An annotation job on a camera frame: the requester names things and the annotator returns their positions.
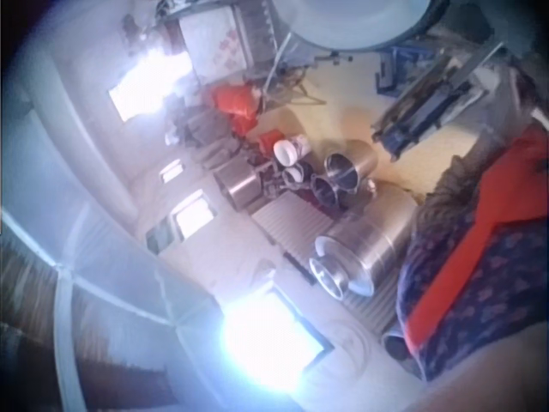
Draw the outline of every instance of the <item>dark fabric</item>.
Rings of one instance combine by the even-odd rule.
[[[405,324],[449,255],[474,223],[476,201],[453,221],[415,234],[399,280]],[[496,229],[461,296],[419,350],[430,381],[488,343],[547,320],[547,219]]]

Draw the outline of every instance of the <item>red cloth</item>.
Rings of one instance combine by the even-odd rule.
[[[547,216],[547,173],[536,165],[547,159],[547,135],[529,127],[482,176],[475,223],[450,255],[412,310],[405,327],[412,353],[436,331],[466,287],[498,225]]]
[[[232,116],[232,131],[240,137],[246,137],[248,132],[257,126],[257,118],[244,118],[242,116]]]
[[[262,133],[257,138],[257,141],[259,142],[259,151],[267,159],[271,159],[275,154],[275,143],[279,142],[280,140],[284,140],[284,134],[278,129],[268,131],[267,133]]]
[[[249,84],[219,86],[212,92],[215,107],[219,111],[233,114],[235,117],[253,119],[256,117],[257,101],[251,89]]]

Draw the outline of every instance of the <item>white wall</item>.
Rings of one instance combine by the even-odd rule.
[[[163,184],[160,170],[176,159],[182,160],[184,172]],[[183,242],[176,236],[160,257],[202,284],[224,304],[241,296],[243,291],[247,293],[253,271],[262,258],[278,262],[281,254],[248,215],[234,211],[221,195],[213,174],[194,163],[189,150],[174,150],[132,185],[132,193],[142,210],[136,237],[144,242],[148,230],[198,190],[204,191],[216,217]]]
[[[132,230],[138,216],[134,200],[82,122],[44,40],[37,33],[27,42],[9,78],[21,84],[75,175],[107,212]]]
[[[49,48],[69,94],[125,184],[172,151],[164,144],[163,111],[123,122],[108,93],[139,61],[129,55],[122,30],[122,19],[135,10],[131,0],[99,0],[48,21]]]

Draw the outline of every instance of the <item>window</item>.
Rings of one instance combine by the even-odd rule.
[[[228,308],[223,334],[234,362],[273,391],[297,389],[302,373],[334,348],[272,287]]]
[[[214,210],[209,206],[203,191],[196,191],[172,212],[182,240],[189,238],[201,227],[212,221]]]
[[[147,248],[158,255],[173,242],[173,232],[168,218],[165,217],[156,227],[153,227],[145,235]]]
[[[188,52],[166,56],[151,51],[124,79],[109,91],[120,118],[159,111],[175,83],[192,71]]]
[[[173,161],[160,171],[160,178],[162,179],[162,182],[168,183],[170,180],[179,176],[183,170],[184,166],[181,164],[180,160]]]

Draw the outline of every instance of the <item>concrete floor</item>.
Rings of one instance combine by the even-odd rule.
[[[372,144],[379,156],[373,177],[397,183],[418,194],[432,191],[451,157],[466,154],[477,136],[449,125],[391,163],[381,144],[371,142],[371,124],[394,101],[376,94],[378,68],[376,53],[356,55],[353,62],[342,62],[340,66],[320,64],[310,70],[304,85],[309,95],[326,100],[327,104],[290,105],[268,112],[252,135],[271,129],[273,124],[287,134],[305,133],[319,166],[330,148],[344,144],[347,139],[364,140]]]

